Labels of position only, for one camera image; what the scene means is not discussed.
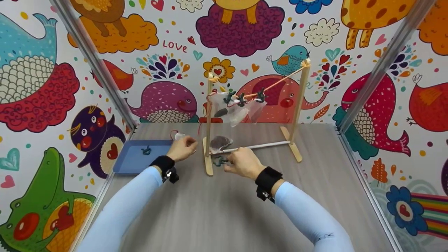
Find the cartoon penguin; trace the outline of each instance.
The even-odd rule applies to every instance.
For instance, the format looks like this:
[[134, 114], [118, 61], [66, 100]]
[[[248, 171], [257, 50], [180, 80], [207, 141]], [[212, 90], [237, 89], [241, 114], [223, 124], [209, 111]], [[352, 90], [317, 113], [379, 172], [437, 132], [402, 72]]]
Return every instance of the cartoon penguin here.
[[267, 61], [272, 62], [274, 70], [283, 76], [288, 76], [300, 68], [300, 64], [310, 57], [310, 52], [301, 45], [288, 48], [280, 58], [272, 60], [272, 56], [267, 57]]
[[86, 153], [78, 168], [90, 164], [100, 178], [106, 178], [123, 148], [125, 135], [115, 125], [115, 116], [107, 121], [96, 105], [87, 106], [75, 116], [69, 130], [75, 147]]

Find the yellow flower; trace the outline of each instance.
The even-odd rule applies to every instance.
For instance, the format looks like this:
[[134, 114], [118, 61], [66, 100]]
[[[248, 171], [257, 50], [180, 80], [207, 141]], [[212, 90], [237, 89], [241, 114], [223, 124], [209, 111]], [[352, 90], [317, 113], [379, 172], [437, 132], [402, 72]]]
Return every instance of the yellow flower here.
[[202, 65], [205, 72], [204, 77], [208, 78], [208, 73], [211, 72], [213, 76], [219, 77], [221, 83], [226, 83], [227, 79], [233, 78], [235, 67], [231, 66], [232, 62], [229, 59], [220, 61], [217, 57], [213, 57], [210, 61], [204, 62]]

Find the blue tray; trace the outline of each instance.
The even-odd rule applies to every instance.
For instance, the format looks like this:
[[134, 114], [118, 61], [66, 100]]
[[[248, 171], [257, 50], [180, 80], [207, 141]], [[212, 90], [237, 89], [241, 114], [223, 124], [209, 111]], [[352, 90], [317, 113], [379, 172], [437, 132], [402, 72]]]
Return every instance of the blue tray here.
[[[166, 155], [172, 140], [129, 140], [123, 146], [113, 171], [120, 175], [137, 175], [146, 169], [158, 156]], [[149, 155], [142, 149], [151, 148]]]

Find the hand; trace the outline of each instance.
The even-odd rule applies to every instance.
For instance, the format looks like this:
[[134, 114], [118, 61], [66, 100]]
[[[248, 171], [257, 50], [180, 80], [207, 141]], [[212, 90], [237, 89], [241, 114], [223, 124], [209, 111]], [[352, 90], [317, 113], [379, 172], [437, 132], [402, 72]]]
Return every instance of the hand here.
[[196, 152], [198, 142], [191, 136], [185, 136], [181, 139], [175, 140], [169, 149], [167, 156], [174, 160], [174, 162], [182, 161]]
[[227, 156], [227, 159], [233, 165], [224, 165], [224, 171], [238, 174], [242, 177], [256, 180], [261, 171], [266, 168], [262, 165], [260, 160], [249, 148], [238, 148]]

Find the cartoon crocodile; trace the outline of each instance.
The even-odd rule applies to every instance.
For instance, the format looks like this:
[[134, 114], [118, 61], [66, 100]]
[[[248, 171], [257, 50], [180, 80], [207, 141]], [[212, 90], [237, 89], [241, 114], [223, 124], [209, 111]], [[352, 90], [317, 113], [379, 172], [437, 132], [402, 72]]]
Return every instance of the cartoon crocodile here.
[[11, 215], [0, 226], [0, 247], [9, 252], [67, 252], [95, 197], [64, 190], [64, 158], [53, 147], [22, 198], [11, 202]]

